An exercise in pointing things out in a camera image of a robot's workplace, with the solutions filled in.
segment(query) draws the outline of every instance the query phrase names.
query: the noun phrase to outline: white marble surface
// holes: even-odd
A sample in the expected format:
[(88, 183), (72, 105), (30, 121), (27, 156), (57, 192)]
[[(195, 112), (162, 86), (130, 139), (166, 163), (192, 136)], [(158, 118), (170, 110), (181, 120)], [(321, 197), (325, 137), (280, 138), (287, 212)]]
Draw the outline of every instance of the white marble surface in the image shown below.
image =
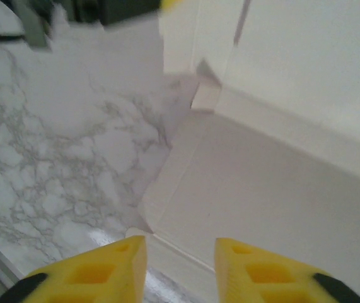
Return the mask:
[[(0, 30), (20, 31), (0, 3)], [(158, 22), (0, 44), (0, 250), (22, 275), (142, 228), (135, 206), (196, 83), (166, 78)], [(150, 269), (146, 302), (195, 302)]]

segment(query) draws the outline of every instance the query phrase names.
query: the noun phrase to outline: marble floor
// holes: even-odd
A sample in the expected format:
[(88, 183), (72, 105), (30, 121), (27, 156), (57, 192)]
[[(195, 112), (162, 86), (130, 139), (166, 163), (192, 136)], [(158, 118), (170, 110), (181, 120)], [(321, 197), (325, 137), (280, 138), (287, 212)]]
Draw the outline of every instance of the marble floor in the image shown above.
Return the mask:
[[(0, 31), (20, 25), (0, 3)], [(56, 15), (50, 50), (0, 44), (0, 251), (21, 275), (124, 237), (196, 81), (163, 75), (157, 18)], [(145, 302), (197, 302), (152, 268)]]

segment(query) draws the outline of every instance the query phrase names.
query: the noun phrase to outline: gray marble vein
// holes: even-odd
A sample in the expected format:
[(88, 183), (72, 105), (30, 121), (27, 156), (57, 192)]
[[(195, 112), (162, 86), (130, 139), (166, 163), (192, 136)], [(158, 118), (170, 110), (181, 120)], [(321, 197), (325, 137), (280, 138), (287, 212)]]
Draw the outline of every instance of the gray marble vein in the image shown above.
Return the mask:
[[(52, 52), (0, 45), (0, 250), (22, 275), (143, 228), (136, 206), (195, 90), (163, 76), (156, 20), (61, 20)], [(197, 300), (150, 269), (145, 302)]]

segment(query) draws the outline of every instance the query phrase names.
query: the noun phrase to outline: yellow plastic part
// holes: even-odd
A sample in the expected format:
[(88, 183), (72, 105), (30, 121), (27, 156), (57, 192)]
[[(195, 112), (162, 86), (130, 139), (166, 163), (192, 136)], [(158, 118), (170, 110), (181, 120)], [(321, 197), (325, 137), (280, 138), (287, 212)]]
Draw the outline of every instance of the yellow plastic part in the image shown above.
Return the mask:
[(215, 248), (220, 303), (337, 303), (312, 278), (323, 270), (242, 242)]
[(164, 11), (166, 9), (172, 8), (176, 3), (179, 3), (181, 0), (161, 0), (160, 7)]
[(24, 303), (140, 303), (146, 241), (130, 237), (40, 268), (49, 277)]

